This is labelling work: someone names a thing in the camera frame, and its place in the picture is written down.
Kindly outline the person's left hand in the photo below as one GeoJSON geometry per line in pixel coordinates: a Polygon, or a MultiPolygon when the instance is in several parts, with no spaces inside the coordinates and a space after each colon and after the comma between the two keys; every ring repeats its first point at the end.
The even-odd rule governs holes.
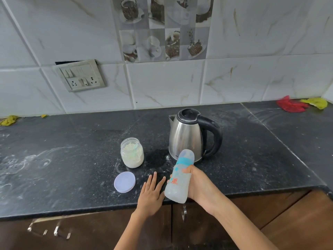
{"type": "Polygon", "coordinates": [[[152,187],[152,177],[153,174],[149,175],[147,181],[144,182],[136,209],[145,209],[155,214],[161,208],[165,198],[165,194],[161,192],[161,189],[166,181],[166,177],[163,176],[161,181],[156,183],[156,187],[152,187]]]}

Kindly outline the person's right hand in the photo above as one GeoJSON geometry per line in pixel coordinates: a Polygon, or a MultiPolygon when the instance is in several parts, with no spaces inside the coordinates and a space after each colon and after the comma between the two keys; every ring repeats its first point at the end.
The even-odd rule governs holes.
{"type": "Polygon", "coordinates": [[[215,217],[223,194],[202,170],[194,165],[189,167],[193,167],[193,173],[190,178],[188,197],[215,217]]]}

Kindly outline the baby bottle with blue collar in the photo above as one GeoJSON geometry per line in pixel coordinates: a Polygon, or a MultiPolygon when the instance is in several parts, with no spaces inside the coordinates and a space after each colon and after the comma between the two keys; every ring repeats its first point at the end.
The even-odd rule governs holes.
{"type": "Polygon", "coordinates": [[[185,203],[188,198],[189,182],[191,173],[182,170],[194,163],[194,153],[184,149],[179,154],[178,160],[173,167],[172,177],[166,185],[165,197],[176,203],[185,203]]]}

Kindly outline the person's left forearm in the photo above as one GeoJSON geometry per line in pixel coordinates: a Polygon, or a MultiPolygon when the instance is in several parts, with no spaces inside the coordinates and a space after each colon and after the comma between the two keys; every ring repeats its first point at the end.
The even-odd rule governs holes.
{"type": "Polygon", "coordinates": [[[145,209],[136,209],[130,217],[130,220],[117,242],[114,250],[136,250],[138,246],[139,236],[148,217],[154,213],[145,209]]]}

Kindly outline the person's right forearm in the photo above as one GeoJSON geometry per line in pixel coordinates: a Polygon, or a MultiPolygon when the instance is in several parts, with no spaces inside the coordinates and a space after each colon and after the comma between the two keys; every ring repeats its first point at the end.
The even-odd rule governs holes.
{"type": "Polygon", "coordinates": [[[215,218],[239,250],[278,250],[278,248],[231,202],[222,196],[215,218]]]}

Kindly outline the white round jar lid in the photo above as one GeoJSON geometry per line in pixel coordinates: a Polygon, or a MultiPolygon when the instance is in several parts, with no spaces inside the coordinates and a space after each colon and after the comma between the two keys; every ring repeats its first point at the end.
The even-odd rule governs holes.
{"type": "Polygon", "coordinates": [[[114,188],[119,193],[131,191],[136,183],[135,175],[132,172],[122,172],[114,180],[114,188]]]}

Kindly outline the stainless steel electric kettle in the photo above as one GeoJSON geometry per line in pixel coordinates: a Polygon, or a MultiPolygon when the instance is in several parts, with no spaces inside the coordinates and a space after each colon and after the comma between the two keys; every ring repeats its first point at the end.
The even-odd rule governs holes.
{"type": "Polygon", "coordinates": [[[194,153],[194,162],[213,156],[219,151],[223,134],[217,122],[191,108],[182,109],[168,118],[169,153],[174,160],[179,158],[184,149],[194,153]]]}

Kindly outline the glass jar of white powder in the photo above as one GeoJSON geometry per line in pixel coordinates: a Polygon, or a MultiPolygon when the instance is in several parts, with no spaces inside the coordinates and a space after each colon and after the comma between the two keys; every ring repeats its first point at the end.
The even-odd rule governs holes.
{"type": "Polygon", "coordinates": [[[127,138],[121,143],[123,163],[131,169],[138,168],[144,161],[144,151],[137,138],[127,138]]]}

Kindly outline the red cloth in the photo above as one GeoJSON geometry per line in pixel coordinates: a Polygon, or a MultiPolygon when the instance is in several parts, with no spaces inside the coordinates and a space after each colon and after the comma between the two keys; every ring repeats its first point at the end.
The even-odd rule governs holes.
{"type": "Polygon", "coordinates": [[[295,101],[290,99],[289,96],[284,96],[283,98],[277,100],[277,105],[289,113],[301,113],[305,112],[309,105],[300,101],[295,101]]]}

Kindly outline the yellow-green cloth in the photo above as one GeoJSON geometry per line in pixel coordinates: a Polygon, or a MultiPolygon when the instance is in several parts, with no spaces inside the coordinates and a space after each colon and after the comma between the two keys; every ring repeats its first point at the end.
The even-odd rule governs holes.
{"type": "Polygon", "coordinates": [[[320,110],[323,110],[328,106],[328,102],[321,97],[301,99],[300,102],[312,105],[320,110]]]}

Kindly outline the crumpled yellow cloth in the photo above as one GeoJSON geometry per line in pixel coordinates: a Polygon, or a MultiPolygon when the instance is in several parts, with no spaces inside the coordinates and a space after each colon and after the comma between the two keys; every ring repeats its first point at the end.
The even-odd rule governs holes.
{"type": "Polygon", "coordinates": [[[4,119],[0,119],[0,126],[11,126],[16,123],[18,119],[18,116],[10,115],[4,119]]]}

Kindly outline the wall switch and socket plate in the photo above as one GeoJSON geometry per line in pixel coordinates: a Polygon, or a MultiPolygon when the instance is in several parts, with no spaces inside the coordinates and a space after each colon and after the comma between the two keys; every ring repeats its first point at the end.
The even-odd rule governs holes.
{"type": "Polygon", "coordinates": [[[55,65],[53,70],[69,92],[106,87],[95,59],[55,65]]]}

